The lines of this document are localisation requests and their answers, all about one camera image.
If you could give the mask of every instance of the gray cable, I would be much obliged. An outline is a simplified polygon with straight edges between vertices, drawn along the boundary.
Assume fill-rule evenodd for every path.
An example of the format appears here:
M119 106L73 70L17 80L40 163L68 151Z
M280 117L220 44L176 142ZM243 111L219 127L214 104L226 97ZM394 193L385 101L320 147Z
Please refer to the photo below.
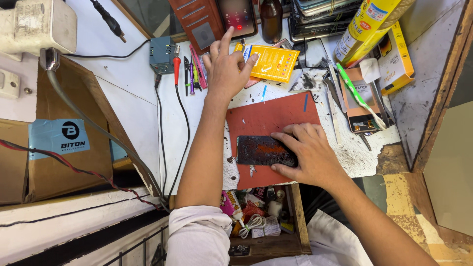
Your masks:
M90 120L90 118L87 117L87 115L85 115L82 110L79 109L79 107L77 107L76 104L74 104L74 102L69 98L69 96L67 96L67 94L64 92L64 90L62 89L61 85L59 84L59 81L56 77L56 72L52 71L52 70L47 70L47 73L48 73L48 78L49 78L49 81L51 82L51 85L53 86L54 90L57 92L57 94L59 95L59 97L61 97L61 99L82 119L84 120L85 122L87 122L90 126L92 126L93 128L95 128L97 131L99 131L100 133L102 133L103 135L105 135L106 137L108 137L109 139L111 139L112 141L114 141L115 143L118 144L118 146L122 147L126 153L128 153L128 155L130 155L131 157L133 157L135 160L138 161L139 164L141 164L141 166L143 166L143 168L145 169L146 173L149 175L149 177L151 178L151 181L153 182L153 185L155 186L156 190L158 191L158 196L159 196L159 202L161 203L161 205L163 206L163 208L167 211L167 212L171 212L167 207L166 205L164 204L163 202L163 193L161 191L161 189L159 188L158 185L155 184L155 179L154 179L154 175L153 173L151 172L151 170L148 168L148 166L140 159L140 157L134 153L132 150L130 150L130 148L128 148L125 144L123 144L121 141L119 141L117 138L115 138L113 135L111 135L109 132L107 132L106 130L104 130L103 128L101 128L99 125L97 125L94 121Z

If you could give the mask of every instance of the white shirt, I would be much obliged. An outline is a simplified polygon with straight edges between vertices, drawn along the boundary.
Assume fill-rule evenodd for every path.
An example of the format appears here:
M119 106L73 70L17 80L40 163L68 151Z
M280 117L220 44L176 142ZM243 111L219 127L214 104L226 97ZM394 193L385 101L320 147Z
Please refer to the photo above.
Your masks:
M191 206L169 216L168 266L227 266L232 220L220 208ZM307 225L312 255L281 257L254 266L373 266L358 237L317 211Z

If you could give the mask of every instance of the hand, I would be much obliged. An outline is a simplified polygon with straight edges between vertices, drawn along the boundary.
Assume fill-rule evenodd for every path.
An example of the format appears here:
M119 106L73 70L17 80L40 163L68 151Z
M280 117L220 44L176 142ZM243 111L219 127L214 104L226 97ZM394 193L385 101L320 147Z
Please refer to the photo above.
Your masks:
M212 101L223 101L227 103L227 106L230 100L247 84L251 70L258 60L257 54L250 56L246 63L241 51L228 54L233 30L234 28L230 27L221 41L213 42L210 46L210 56L206 54L203 57L208 73L209 91L207 95L214 98Z
M299 183L319 186L329 192L340 181L350 179L328 144L321 125L291 124L284 127L282 132L271 133L271 137L280 140L291 149L297 155L299 165L297 168L292 168L273 164L271 169Z

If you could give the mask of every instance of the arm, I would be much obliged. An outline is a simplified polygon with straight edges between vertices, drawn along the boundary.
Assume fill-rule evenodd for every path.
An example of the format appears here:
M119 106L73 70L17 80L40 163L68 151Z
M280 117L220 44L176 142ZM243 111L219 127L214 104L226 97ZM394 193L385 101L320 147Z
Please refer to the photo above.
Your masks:
M203 58L209 88L201 120L177 190L176 208L208 205L218 207L223 187L223 130L230 100L245 86L258 56L244 64L243 54L228 54L231 27L221 41L210 46Z
M297 168L281 164L271 168L299 183L319 186L329 192L353 226L374 265L437 265L346 174L329 146L322 126L309 123L289 125L283 133L272 133L271 137L284 142L299 160Z

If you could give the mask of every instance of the phone battery box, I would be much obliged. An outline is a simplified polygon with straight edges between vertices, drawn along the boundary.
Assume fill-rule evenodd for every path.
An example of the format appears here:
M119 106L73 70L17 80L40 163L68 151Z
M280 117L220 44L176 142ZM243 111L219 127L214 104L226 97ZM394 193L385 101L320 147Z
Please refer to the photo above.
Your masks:
M237 43L235 51L241 51L242 48L241 43ZM245 62L255 53L259 55L259 58L251 70L250 76L284 83L289 82L299 51L247 44L243 51Z
M373 49L371 57L378 60L381 79L381 94L388 95L414 81L411 57L407 51L399 21L381 39Z

